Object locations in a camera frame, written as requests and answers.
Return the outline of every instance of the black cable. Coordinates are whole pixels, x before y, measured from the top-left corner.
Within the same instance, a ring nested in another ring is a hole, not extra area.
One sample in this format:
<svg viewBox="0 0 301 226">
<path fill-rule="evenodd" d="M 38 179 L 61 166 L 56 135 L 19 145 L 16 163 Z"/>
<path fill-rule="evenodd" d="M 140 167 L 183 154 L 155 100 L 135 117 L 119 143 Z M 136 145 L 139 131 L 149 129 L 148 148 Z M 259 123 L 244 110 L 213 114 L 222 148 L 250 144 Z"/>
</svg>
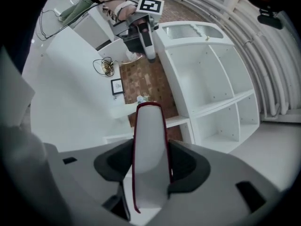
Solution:
<svg viewBox="0 0 301 226">
<path fill-rule="evenodd" d="M 42 10 L 42 13 L 47 13 L 47 12 L 50 12 L 50 11 L 54 12 L 56 17 L 59 17 L 59 15 L 56 15 L 56 12 L 55 12 L 54 10 L 51 10 L 51 9 L 50 9 L 50 10 L 47 10 L 47 11 L 45 11 L 45 12 Z"/>
<path fill-rule="evenodd" d="M 42 25 L 42 21 L 43 21 L 43 10 L 41 11 L 41 15 L 40 15 L 40 30 L 41 30 L 41 33 L 44 37 L 46 37 L 47 35 L 44 33 L 44 30 L 43 30 L 43 25 Z"/>
<path fill-rule="evenodd" d="M 105 66 L 105 63 L 104 62 L 106 62 L 107 63 L 107 67 L 105 67 L 105 69 L 108 69 L 108 71 L 107 72 L 104 72 L 104 73 L 100 73 L 100 72 L 98 72 L 98 70 L 95 68 L 95 62 L 96 61 L 99 61 L 100 60 L 100 66 L 101 66 L 101 69 L 103 70 L 103 68 L 102 68 L 102 65 L 104 65 Z M 97 72 L 97 73 L 99 73 L 100 75 L 106 75 L 106 76 L 108 76 L 108 77 L 111 77 L 111 76 L 113 76 L 114 75 L 114 73 L 115 73 L 115 70 L 114 70 L 114 67 L 113 67 L 113 63 L 114 62 L 112 62 L 112 58 L 111 57 L 104 57 L 104 58 L 102 58 L 102 59 L 96 59 L 96 60 L 94 60 L 93 61 L 93 67 L 94 67 L 94 69 L 95 69 L 95 71 Z"/>
</svg>

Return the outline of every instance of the white shelf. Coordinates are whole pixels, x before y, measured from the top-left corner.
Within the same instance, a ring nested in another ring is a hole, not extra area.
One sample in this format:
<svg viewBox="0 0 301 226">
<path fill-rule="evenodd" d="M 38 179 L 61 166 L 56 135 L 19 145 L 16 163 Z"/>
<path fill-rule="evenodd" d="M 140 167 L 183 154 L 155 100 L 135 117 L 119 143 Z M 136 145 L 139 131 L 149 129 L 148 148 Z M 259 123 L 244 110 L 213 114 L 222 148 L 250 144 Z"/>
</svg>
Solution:
<svg viewBox="0 0 301 226">
<path fill-rule="evenodd" d="M 247 140 L 259 127 L 255 93 L 250 92 L 240 93 L 233 104 L 191 119 L 196 144 L 229 153 Z"/>
<path fill-rule="evenodd" d="M 251 78 L 238 52 L 231 45 L 210 45 L 222 63 L 233 87 L 234 93 L 253 88 Z"/>
<path fill-rule="evenodd" d="M 213 102 L 213 103 L 210 103 L 210 104 L 206 104 L 206 105 L 201 106 L 199 108 L 195 108 L 192 111 L 192 115 L 195 116 L 195 117 L 200 117 L 200 116 L 203 116 L 205 114 L 212 113 L 214 111 L 223 109 L 223 108 L 225 108 L 225 107 L 227 107 L 231 104 L 234 104 L 235 102 L 238 102 L 238 101 L 244 99 L 245 97 L 252 95 L 253 93 L 254 93 L 254 90 L 250 89 L 248 91 L 244 91 L 244 92 L 240 92 L 240 93 L 235 94 L 235 96 L 232 99 L 222 100 L 222 101 L 219 101 L 219 102 Z"/>
<path fill-rule="evenodd" d="M 239 141 L 240 128 L 236 104 L 192 121 L 197 145 L 223 151 L 223 147 Z"/>
<path fill-rule="evenodd" d="M 189 113 L 195 108 L 234 97 L 230 80 L 210 46 L 170 48 L 168 54 Z"/>
<path fill-rule="evenodd" d="M 178 116 L 174 116 L 174 117 L 166 119 L 165 122 L 166 122 L 167 128 L 174 127 L 174 126 L 180 126 L 183 142 L 191 143 L 191 144 L 195 143 L 195 140 L 193 137 L 193 132 L 192 132 L 192 127 L 191 127 L 191 122 L 190 122 L 189 118 L 178 115 Z M 129 135 L 131 135 L 132 136 L 131 138 L 133 138 L 134 127 L 132 127 L 131 129 L 132 129 L 132 133 L 120 135 L 122 137 L 122 139 L 124 137 L 128 137 Z"/>
<path fill-rule="evenodd" d="M 166 122 L 166 127 L 170 128 L 173 126 L 178 126 L 178 125 L 181 125 L 184 123 L 188 123 L 188 122 L 190 122 L 190 120 L 189 120 L 189 118 L 187 118 L 185 116 L 178 115 L 178 116 L 174 116 L 174 117 L 165 119 L 165 122 Z"/>
</svg>

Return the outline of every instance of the white shelving unit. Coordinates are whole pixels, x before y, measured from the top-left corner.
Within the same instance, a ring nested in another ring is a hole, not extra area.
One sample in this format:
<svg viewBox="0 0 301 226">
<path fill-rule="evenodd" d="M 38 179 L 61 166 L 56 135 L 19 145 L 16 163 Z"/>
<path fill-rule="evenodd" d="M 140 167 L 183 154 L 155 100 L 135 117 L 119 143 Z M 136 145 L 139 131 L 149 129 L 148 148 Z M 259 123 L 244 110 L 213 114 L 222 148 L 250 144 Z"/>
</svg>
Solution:
<svg viewBox="0 0 301 226">
<path fill-rule="evenodd" d="M 182 130 L 183 139 L 229 153 L 250 137 L 259 127 L 256 96 L 227 35 L 214 24 L 187 21 L 160 24 L 153 34 L 178 120 L 186 117 L 181 130 L 192 129 Z"/>
</svg>

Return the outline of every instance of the small framed picture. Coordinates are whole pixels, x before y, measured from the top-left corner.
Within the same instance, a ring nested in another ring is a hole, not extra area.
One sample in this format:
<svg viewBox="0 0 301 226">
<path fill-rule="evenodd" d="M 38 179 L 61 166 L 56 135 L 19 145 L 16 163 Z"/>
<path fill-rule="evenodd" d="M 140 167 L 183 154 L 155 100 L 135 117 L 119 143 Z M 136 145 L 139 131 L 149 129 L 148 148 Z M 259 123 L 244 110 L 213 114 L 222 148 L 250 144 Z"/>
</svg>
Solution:
<svg viewBox="0 0 301 226">
<path fill-rule="evenodd" d="M 111 86 L 112 86 L 112 94 L 117 95 L 117 94 L 123 94 L 123 84 L 121 79 L 115 79 L 111 80 Z"/>
</svg>

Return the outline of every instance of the air vent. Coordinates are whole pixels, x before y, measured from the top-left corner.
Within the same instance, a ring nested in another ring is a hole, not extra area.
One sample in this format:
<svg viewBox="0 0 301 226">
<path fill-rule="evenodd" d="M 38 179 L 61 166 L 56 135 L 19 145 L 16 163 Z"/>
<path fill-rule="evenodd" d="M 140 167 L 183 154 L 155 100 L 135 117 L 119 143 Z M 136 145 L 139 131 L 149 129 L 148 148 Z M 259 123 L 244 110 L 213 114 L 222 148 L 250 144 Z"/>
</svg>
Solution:
<svg viewBox="0 0 301 226">
<path fill-rule="evenodd" d="M 203 25 L 197 25 L 197 27 L 203 36 L 209 36 L 211 38 L 218 38 L 218 39 L 222 39 L 224 37 L 220 31 L 218 31 L 213 27 L 203 26 Z"/>
<path fill-rule="evenodd" d="M 163 27 L 163 30 L 167 33 L 171 40 L 188 37 L 201 37 L 190 25 Z"/>
</svg>

